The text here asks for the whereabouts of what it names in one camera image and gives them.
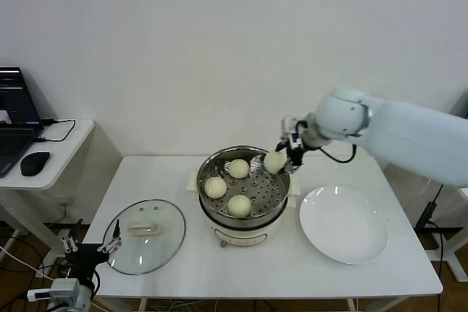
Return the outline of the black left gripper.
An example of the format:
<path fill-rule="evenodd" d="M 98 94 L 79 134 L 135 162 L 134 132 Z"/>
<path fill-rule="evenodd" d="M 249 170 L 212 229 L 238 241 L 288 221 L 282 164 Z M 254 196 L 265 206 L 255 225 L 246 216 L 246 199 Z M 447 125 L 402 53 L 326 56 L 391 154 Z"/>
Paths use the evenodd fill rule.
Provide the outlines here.
<path fill-rule="evenodd" d="M 66 253 L 66 260 L 72 265 L 69 278 L 91 280 L 96 267 L 109 260 L 110 255 L 117 252 L 122 244 L 120 220 L 113 226 L 110 239 L 99 243 L 80 243 L 81 224 L 79 219 L 72 227 L 60 235 L 60 241 Z"/>

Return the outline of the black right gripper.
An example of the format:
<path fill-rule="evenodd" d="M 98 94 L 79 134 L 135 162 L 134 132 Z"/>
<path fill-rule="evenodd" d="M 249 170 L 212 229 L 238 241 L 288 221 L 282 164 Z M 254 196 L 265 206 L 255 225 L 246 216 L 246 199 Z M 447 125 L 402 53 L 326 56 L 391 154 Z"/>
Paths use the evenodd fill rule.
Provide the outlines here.
<path fill-rule="evenodd" d="M 286 150 L 287 162 L 284 164 L 284 171 L 288 174 L 295 173 L 303 164 L 303 143 L 298 133 L 285 133 L 284 139 L 276 145 L 275 151 Z"/>

